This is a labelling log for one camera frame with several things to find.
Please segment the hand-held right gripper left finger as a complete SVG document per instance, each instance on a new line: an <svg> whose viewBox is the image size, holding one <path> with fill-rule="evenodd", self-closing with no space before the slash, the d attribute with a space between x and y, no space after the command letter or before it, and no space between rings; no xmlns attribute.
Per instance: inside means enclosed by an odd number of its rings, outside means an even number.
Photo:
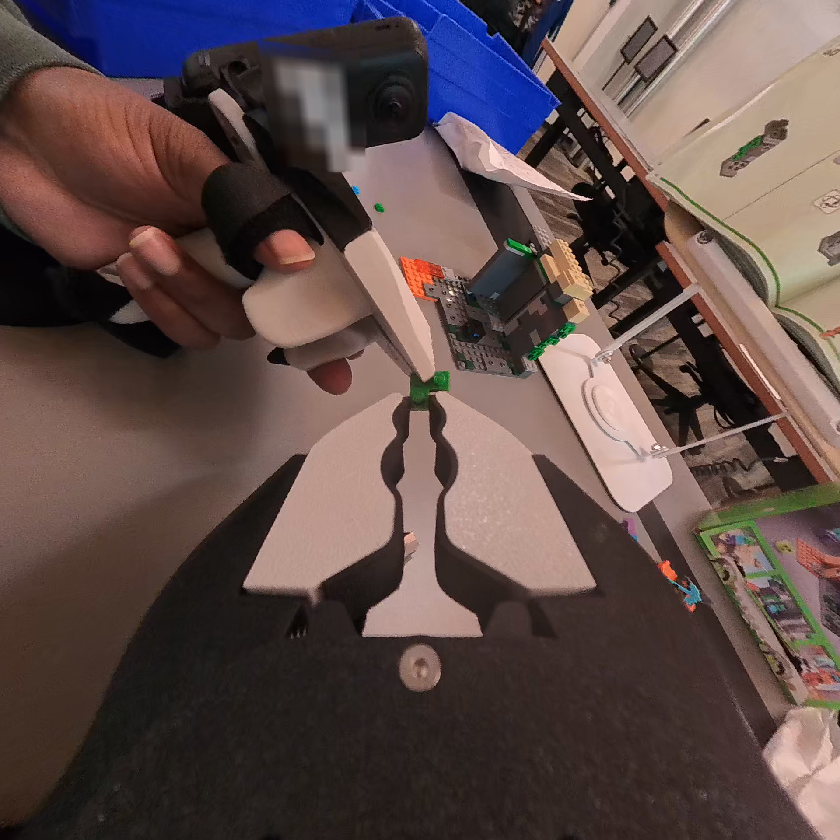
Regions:
<svg viewBox="0 0 840 840"><path fill-rule="evenodd" d="M382 602L404 570L405 397L390 394L304 458L245 577L249 594Z"/></svg>

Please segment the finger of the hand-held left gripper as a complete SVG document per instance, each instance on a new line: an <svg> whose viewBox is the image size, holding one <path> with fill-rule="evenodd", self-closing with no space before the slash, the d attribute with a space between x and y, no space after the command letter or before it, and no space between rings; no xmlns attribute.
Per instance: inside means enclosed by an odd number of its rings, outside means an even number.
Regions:
<svg viewBox="0 0 840 840"><path fill-rule="evenodd" d="M365 231L345 246L343 257L400 358L422 382L433 379L436 364L431 329L382 237L374 228Z"/></svg>

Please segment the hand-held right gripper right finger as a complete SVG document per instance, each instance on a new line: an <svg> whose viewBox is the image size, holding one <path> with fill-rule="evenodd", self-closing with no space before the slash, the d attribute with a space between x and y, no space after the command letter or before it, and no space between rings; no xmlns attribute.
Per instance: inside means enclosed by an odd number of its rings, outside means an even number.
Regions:
<svg viewBox="0 0 840 840"><path fill-rule="evenodd" d="M532 452L447 392L434 395L437 581L457 601L528 601L595 588Z"/></svg>

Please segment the bright green corner plate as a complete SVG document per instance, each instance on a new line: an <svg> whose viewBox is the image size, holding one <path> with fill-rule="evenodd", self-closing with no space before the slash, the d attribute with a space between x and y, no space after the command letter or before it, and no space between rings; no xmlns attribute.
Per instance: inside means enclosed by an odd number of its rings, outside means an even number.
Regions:
<svg viewBox="0 0 840 840"><path fill-rule="evenodd" d="M432 395L450 390L450 372L436 371L424 380L420 374L412 372L409 381L409 403L412 411L427 411Z"/></svg>

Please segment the blue plastic bin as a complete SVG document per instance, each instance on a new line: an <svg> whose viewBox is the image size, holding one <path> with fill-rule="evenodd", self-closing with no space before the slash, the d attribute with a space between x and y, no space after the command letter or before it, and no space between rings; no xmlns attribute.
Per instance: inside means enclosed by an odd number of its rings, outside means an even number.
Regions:
<svg viewBox="0 0 840 840"><path fill-rule="evenodd" d="M449 1L22 1L71 53L107 76L163 78L201 48L402 15L423 32L429 116L454 112L517 153L559 105L500 35Z"/></svg>

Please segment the person's left forearm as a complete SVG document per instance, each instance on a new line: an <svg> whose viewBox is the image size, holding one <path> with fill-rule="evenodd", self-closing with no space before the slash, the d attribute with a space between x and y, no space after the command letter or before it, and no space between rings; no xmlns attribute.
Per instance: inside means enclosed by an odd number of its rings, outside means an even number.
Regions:
<svg viewBox="0 0 840 840"><path fill-rule="evenodd" d="M65 67L67 54L34 30L13 2L1 2L1 103L30 74Z"/></svg>

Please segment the person's left hand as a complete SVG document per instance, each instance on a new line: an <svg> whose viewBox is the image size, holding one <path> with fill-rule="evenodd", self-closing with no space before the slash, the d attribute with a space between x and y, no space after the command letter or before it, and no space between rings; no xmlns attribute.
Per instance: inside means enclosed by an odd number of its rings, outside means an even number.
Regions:
<svg viewBox="0 0 840 840"><path fill-rule="evenodd" d="M192 125L88 71L55 67L18 81L2 106L2 207L59 263L114 265L171 340L210 350L248 340L240 292L174 237L207 226L207 178L228 157Z"/></svg>

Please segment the orange brick plate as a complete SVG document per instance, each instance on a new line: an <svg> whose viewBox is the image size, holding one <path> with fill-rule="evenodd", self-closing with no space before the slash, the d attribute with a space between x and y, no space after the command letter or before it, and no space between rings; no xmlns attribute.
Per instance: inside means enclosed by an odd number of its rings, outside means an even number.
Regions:
<svg viewBox="0 0 840 840"><path fill-rule="evenodd" d="M398 259L409 290L418 300L447 304L459 290L459 276L453 269L425 259L401 256Z"/></svg>

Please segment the grey green brick tower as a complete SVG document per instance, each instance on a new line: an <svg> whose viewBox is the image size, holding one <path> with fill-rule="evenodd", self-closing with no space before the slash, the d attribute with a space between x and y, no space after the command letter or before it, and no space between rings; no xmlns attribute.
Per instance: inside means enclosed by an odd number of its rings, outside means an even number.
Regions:
<svg viewBox="0 0 840 840"><path fill-rule="evenodd" d="M508 238L473 276L442 268L423 283L438 304L455 368L527 378L590 316L594 287L569 242Z"/></svg>

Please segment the white crumpled bag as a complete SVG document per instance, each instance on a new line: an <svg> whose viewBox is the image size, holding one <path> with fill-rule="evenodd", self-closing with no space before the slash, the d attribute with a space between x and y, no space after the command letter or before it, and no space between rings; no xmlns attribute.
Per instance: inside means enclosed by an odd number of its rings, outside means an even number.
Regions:
<svg viewBox="0 0 840 840"><path fill-rule="evenodd" d="M494 141L483 129L467 119L447 112L434 122L438 136L446 143L463 172L488 181L521 187L538 193L563 196L588 203L592 199L557 185Z"/></svg>

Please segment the white lamp base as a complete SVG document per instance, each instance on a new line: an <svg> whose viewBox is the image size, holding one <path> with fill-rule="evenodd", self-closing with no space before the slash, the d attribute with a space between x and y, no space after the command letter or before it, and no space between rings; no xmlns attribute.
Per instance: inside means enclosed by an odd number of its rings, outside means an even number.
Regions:
<svg viewBox="0 0 840 840"><path fill-rule="evenodd" d="M549 344L538 363L615 504L636 513L673 482L666 458L600 347L573 333Z"/></svg>

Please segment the pile of colourful brick figures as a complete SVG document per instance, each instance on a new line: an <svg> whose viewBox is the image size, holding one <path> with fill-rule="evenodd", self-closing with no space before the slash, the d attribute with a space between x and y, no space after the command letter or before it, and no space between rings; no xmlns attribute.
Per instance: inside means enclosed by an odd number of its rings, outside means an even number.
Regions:
<svg viewBox="0 0 840 840"><path fill-rule="evenodd" d="M630 539L638 544L641 544L639 534L637 531L637 524L634 518L624 518L622 520L622 527ZM703 603L702 593L700 588L690 578L681 576L674 569L671 562L667 560L657 560L653 554L646 551L648 558L651 559L658 572L666 578L673 590L679 594L683 606L689 613L695 613L700 604Z"/></svg>

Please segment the wooden office table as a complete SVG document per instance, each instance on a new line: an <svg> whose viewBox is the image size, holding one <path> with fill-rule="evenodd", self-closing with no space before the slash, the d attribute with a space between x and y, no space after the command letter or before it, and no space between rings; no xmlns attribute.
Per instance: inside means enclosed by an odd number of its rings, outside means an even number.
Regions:
<svg viewBox="0 0 840 840"><path fill-rule="evenodd" d="M786 380L778 366L760 348L758 329L748 326L745 320L747 305L726 300L723 293L712 285L718 277L702 269L697 258L690 255L689 241L701 231L699 219L670 201L647 180L650 166L628 131L620 127L620 116L608 115L611 103L600 104L596 94L588 92L578 73L549 38L542 41L541 48L553 66L547 86L560 90L555 93L561 100L557 109L559 119L570 133L574 133L576 124L581 120L580 113L586 112L601 128L610 148L605 155L612 157L613 152L618 154L618 162L612 168L617 169L621 177L624 177L625 169L632 170L663 211L665 244L657 244L657 252L682 287L688 287L693 281L700 284L700 292L692 300L702 299L702 302L696 302L696 309L716 336L730 365L742 376L767 412L788 413L787 418L779 421L780 432L799 456L807 473L819 483L838 481L838 447L826 441L817 430L805 412L809 405L793 394L793 381Z"/></svg>

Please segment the green toy box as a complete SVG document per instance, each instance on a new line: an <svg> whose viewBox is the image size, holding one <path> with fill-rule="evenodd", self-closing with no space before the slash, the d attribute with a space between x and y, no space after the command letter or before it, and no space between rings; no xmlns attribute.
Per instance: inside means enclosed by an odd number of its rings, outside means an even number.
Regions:
<svg viewBox="0 0 840 840"><path fill-rule="evenodd" d="M838 711L838 483L710 512L695 536L786 699Z"/></svg>

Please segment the white crumpled paper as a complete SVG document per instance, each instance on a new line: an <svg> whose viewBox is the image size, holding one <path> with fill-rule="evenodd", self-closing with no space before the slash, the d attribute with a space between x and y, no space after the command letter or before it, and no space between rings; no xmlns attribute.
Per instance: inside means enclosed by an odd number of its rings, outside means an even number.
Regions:
<svg viewBox="0 0 840 840"><path fill-rule="evenodd" d="M818 835L838 839L838 711L790 710L765 746L763 757Z"/></svg>

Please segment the open instruction booklet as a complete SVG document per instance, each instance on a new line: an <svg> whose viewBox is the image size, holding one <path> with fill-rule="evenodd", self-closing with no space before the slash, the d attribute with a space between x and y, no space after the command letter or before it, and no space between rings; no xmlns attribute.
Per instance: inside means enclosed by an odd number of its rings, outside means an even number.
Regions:
<svg viewBox="0 0 840 840"><path fill-rule="evenodd" d="M839 48L680 141L648 180L703 226L688 250L757 354L838 446Z"/></svg>

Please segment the black wall frame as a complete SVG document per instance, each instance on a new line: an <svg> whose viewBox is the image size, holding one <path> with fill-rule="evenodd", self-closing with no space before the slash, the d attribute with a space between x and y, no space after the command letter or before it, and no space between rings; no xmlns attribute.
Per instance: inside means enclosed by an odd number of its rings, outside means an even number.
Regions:
<svg viewBox="0 0 840 840"><path fill-rule="evenodd" d="M650 16L647 16L620 48L619 53L623 63L625 65L631 65L657 32L658 27L655 21Z"/></svg>
<svg viewBox="0 0 840 840"><path fill-rule="evenodd" d="M663 35L636 63L635 71L641 81L653 81L677 55L678 47L667 35Z"/></svg>

